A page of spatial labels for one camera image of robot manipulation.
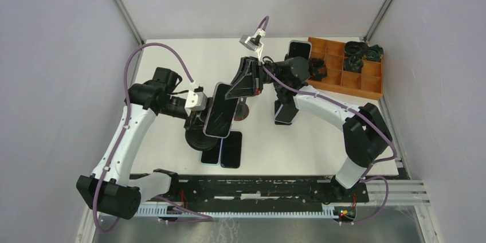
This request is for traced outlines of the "black round-base stand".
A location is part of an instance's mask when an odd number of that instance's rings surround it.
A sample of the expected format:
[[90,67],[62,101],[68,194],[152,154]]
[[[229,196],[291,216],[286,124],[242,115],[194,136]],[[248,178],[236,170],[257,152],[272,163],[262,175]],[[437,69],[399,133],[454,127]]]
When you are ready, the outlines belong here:
[[235,115],[234,115],[234,118],[233,118],[234,121],[240,122],[240,121],[245,120],[248,117],[249,107],[246,103],[246,100],[247,100],[246,97],[245,98],[239,98],[239,101],[238,101],[238,104],[237,104],[237,107],[236,107],[236,111],[235,111]]

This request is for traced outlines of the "light blue smartphone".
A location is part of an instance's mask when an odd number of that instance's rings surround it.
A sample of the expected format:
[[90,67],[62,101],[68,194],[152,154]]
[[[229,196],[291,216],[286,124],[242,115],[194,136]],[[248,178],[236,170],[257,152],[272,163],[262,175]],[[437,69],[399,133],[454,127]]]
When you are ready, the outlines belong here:
[[207,151],[202,151],[200,163],[206,165],[219,165],[221,161],[222,139],[219,139],[216,145]]

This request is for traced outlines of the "black smartphone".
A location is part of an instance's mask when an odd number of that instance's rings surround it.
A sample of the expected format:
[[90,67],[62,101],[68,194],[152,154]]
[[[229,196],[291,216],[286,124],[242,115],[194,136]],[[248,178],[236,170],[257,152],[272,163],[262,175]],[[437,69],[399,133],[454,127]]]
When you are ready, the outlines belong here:
[[241,164],[242,132],[231,131],[221,142],[220,165],[223,168],[239,168]]

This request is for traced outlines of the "black phone stand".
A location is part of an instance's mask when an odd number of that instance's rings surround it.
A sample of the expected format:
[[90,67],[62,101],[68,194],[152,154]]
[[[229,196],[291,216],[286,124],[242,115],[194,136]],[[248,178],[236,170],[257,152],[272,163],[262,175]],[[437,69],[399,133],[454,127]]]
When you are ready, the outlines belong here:
[[203,133],[204,122],[193,112],[186,118],[185,140],[186,143],[197,151],[209,151],[220,143],[219,138],[209,137]]

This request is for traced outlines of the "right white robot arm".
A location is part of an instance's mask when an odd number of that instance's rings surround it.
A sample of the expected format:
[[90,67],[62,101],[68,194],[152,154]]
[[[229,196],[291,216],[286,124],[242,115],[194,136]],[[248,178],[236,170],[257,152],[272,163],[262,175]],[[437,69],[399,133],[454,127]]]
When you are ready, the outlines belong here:
[[281,105],[291,105],[341,130],[347,158],[333,177],[331,195],[345,202],[354,195],[358,181],[380,162],[378,157],[385,149],[396,151],[393,138],[376,105],[335,100],[309,85],[310,76],[309,61],[304,57],[279,62],[243,57],[225,98],[257,96],[265,84],[273,84]]

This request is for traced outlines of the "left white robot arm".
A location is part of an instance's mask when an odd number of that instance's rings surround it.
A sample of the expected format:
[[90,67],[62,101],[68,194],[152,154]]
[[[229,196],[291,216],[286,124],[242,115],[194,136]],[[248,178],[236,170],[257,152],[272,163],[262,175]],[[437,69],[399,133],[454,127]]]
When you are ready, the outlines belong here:
[[179,197],[178,174],[156,169],[131,178],[131,169],[142,140],[155,118],[167,115],[187,119],[192,109],[204,109],[207,97],[196,82],[188,98],[175,95],[182,78],[167,68],[157,68],[151,80],[128,88],[126,105],[113,139],[89,176],[80,176],[76,189],[96,212],[131,219],[141,203],[160,195],[165,201]]

